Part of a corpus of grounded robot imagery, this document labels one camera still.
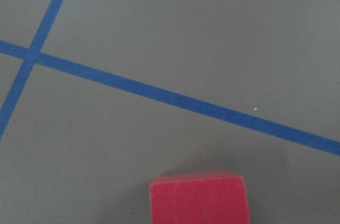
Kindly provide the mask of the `red block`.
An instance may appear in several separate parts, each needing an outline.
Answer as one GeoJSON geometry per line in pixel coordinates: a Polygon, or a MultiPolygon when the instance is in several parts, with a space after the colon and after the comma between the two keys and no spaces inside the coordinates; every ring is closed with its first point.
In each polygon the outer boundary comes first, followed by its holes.
{"type": "Polygon", "coordinates": [[[149,185],[151,223],[250,223],[241,175],[229,171],[165,175],[149,185]]]}

